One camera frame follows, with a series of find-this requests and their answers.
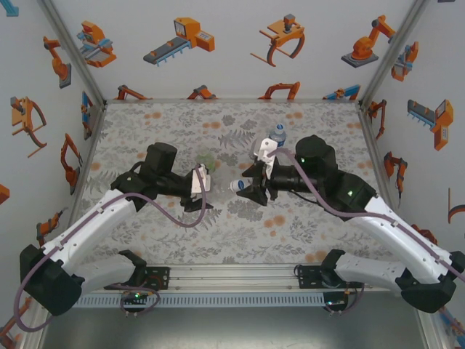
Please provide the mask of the blue label water bottle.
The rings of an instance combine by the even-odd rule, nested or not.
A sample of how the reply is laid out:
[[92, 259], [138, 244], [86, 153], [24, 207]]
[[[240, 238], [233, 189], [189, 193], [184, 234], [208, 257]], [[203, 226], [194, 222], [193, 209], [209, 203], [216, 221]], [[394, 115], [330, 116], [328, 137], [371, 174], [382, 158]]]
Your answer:
[[272, 129], [270, 132], [269, 132], [269, 138], [273, 141], [275, 141], [277, 143], [277, 147], [278, 148], [281, 148], [284, 146], [284, 143], [286, 141], [286, 138], [287, 138], [287, 134], [286, 134], [286, 131], [285, 131], [285, 127], [284, 127], [284, 130], [282, 132], [277, 132], [274, 129]]

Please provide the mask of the green plastic cup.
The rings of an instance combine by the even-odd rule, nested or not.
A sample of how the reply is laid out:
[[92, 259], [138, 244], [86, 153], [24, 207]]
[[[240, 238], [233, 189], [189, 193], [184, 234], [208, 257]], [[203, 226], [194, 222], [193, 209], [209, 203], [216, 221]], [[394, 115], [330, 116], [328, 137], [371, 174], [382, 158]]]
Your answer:
[[198, 164], [202, 164], [209, 171], [209, 173], [214, 173], [216, 170], [215, 158], [211, 153], [198, 154], [195, 157], [195, 161]]

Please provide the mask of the floral patterned table cover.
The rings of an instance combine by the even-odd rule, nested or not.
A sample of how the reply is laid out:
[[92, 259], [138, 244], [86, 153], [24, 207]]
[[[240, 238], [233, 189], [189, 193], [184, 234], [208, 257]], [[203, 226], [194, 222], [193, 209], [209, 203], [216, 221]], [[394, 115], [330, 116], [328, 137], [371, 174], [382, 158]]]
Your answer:
[[[109, 105], [81, 211], [94, 206], [112, 181], [142, 161], [147, 147], [156, 142], [177, 148], [173, 170], [179, 175], [197, 164], [199, 153], [211, 153], [216, 170], [237, 180], [252, 165], [256, 143], [277, 124], [285, 127], [288, 149], [303, 137], [317, 135], [335, 149], [340, 169], [377, 186], [355, 104]], [[320, 262], [332, 249], [392, 259], [372, 236], [324, 212], [309, 195], [279, 193], [267, 206], [235, 195], [214, 206], [209, 194], [211, 208], [204, 216], [184, 212], [176, 197], [159, 196], [156, 203], [165, 214], [145, 206], [93, 248], [87, 260], [104, 260], [124, 249], [150, 264]]]

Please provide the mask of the controller board with green light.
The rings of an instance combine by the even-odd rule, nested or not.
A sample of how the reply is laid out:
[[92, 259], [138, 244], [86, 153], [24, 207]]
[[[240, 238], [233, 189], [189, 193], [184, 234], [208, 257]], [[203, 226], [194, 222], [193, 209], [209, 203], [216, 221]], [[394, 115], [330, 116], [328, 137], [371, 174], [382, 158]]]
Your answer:
[[151, 292], [143, 293], [143, 292], [136, 292], [136, 291], [127, 291], [122, 294], [121, 300], [123, 304], [128, 305], [138, 305], [138, 304], [145, 304], [146, 299], [151, 295]]
[[348, 296], [344, 293], [329, 292], [323, 295], [325, 305], [333, 311], [343, 311], [348, 306]]

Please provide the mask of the aluminium side rail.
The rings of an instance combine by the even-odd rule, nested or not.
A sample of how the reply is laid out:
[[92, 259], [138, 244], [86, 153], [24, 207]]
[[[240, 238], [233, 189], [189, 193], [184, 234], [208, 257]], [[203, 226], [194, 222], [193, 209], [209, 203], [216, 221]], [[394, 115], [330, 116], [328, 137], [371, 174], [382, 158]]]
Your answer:
[[373, 209], [375, 216], [354, 217], [349, 220], [349, 223], [381, 239], [387, 239], [387, 236], [396, 236], [396, 238], [410, 236], [409, 227], [406, 228], [403, 226], [405, 222], [397, 216], [391, 207], [392, 200], [388, 190], [387, 176], [382, 166], [382, 160], [376, 147], [376, 140], [373, 136], [368, 117], [361, 108], [359, 108], [358, 115], [371, 157], [378, 190], [376, 192], [377, 197], [373, 198], [369, 204], [369, 209]]
[[79, 218], [79, 209], [81, 205], [81, 200], [85, 191], [86, 187], [86, 180], [90, 172], [90, 167], [92, 164], [92, 160], [94, 158], [94, 154], [96, 151], [97, 143], [100, 138], [100, 133], [103, 125], [103, 121], [105, 119], [105, 112], [106, 112], [107, 104], [104, 103], [102, 107], [99, 107], [96, 112], [96, 118], [94, 120], [94, 127], [92, 130], [92, 136], [89, 139], [89, 152], [86, 155], [84, 167], [81, 170], [81, 174], [78, 180], [78, 185], [76, 189], [76, 193], [74, 195], [73, 206], [70, 211], [70, 219], [68, 225], [71, 226], [77, 219]]

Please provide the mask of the aluminium table edge rail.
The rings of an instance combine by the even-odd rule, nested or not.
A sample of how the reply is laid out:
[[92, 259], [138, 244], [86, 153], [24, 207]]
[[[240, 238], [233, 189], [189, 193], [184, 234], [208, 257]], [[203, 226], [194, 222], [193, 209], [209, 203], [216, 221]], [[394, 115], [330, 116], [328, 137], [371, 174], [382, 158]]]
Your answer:
[[[297, 292], [299, 290], [339, 291], [342, 289], [300, 289], [294, 265], [170, 265], [170, 292]], [[395, 262], [373, 261], [367, 265], [361, 261], [355, 270], [347, 270], [343, 279], [362, 282], [369, 290], [388, 289], [398, 291], [395, 279], [403, 269]], [[141, 284], [146, 278], [142, 275]]]
[[179, 98], [155, 98], [151, 100], [107, 100], [106, 105], [129, 105], [129, 104], [142, 104], [142, 105], [155, 105], [155, 104], [173, 104], [173, 103], [197, 103], [197, 104], [220, 104], [220, 103], [292, 103], [292, 104], [302, 104], [302, 103], [325, 103], [325, 104], [356, 104], [359, 105], [359, 100], [346, 100], [346, 99], [339, 99], [339, 100], [323, 100], [318, 98], [297, 98], [294, 100], [287, 100], [283, 98], [275, 98], [270, 100], [260, 100], [258, 98], [219, 98], [219, 99], [179, 99]]

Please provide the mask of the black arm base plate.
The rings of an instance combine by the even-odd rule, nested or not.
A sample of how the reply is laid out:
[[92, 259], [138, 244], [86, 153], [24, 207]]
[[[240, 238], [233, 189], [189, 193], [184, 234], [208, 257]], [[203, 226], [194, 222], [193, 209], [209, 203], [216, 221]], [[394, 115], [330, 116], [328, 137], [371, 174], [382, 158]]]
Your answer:
[[170, 272], [171, 268], [169, 267], [147, 267], [143, 286], [155, 291], [167, 290], [169, 288]]
[[332, 271], [324, 271], [320, 265], [296, 265], [294, 275], [300, 289], [360, 289], [360, 282], [343, 281]]

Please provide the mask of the aluminium frame post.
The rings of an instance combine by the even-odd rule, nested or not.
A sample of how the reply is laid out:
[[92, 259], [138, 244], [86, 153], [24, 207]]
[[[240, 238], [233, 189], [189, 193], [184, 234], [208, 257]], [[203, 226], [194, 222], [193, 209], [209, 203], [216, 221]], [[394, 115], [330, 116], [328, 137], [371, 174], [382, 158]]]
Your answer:
[[418, 311], [418, 319], [426, 349], [454, 349], [453, 338], [440, 315]]
[[106, 106], [106, 99], [103, 97], [100, 88], [97, 86], [97, 82], [87, 68], [87, 64], [81, 56], [65, 22], [57, 11], [53, 0], [36, 0], [36, 2], [40, 6], [41, 11], [44, 13], [59, 41], [64, 46], [73, 67], [77, 70], [84, 86], [88, 89], [90, 97], [93, 97], [93, 101], [101, 110], [104, 110]]
[[[49, 314], [46, 311], [40, 311], [33, 315], [29, 321], [30, 327], [37, 327], [42, 325], [49, 318]], [[42, 334], [44, 329], [40, 329], [37, 332], [27, 332], [24, 334], [19, 349], [39, 349]]]
[[413, 1], [399, 27], [399, 30], [396, 32], [392, 43], [389, 45], [386, 54], [382, 57], [380, 65], [366, 87], [363, 98], [360, 101], [360, 108], [362, 110], [366, 110], [371, 104], [379, 87], [390, 72], [390, 68], [394, 65], [398, 55], [400, 54], [400, 50], [406, 45], [408, 37], [413, 32], [413, 29], [416, 27], [419, 19], [431, 1], [432, 0]]

